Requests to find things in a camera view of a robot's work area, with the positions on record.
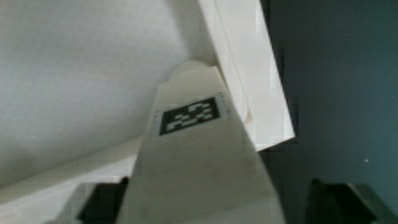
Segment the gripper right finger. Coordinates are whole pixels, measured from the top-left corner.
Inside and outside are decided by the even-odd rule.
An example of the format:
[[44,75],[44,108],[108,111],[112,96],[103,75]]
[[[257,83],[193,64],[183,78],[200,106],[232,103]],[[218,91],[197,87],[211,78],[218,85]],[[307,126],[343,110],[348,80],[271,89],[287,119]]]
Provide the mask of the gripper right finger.
[[305,224],[398,224],[398,215],[364,184],[311,180]]

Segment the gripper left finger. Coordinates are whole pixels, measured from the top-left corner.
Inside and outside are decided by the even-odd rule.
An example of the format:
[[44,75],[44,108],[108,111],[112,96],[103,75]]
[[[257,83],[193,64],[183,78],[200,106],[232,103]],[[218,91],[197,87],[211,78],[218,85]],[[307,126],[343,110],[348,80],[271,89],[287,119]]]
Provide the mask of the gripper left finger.
[[83,193],[81,209],[76,214],[80,224],[115,224],[129,178],[117,182],[81,184]]

